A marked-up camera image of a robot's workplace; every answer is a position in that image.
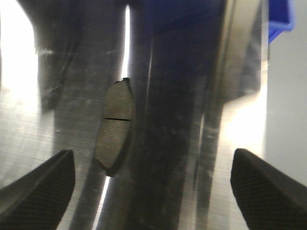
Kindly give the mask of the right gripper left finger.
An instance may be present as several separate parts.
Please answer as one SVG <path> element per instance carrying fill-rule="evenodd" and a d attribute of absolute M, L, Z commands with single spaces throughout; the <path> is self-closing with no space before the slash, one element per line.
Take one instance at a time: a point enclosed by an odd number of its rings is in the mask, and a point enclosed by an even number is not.
<path fill-rule="evenodd" d="M 0 190 L 0 228 L 57 229 L 74 187 L 74 154 L 65 149 Z"/>

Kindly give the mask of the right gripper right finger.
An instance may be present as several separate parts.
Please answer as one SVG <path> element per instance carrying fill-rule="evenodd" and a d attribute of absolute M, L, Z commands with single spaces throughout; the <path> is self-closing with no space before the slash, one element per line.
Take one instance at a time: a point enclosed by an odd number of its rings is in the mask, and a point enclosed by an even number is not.
<path fill-rule="evenodd" d="M 307 188 L 246 149 L 236 149 L 231 187 L 250 230 L 305 230 Z"/>

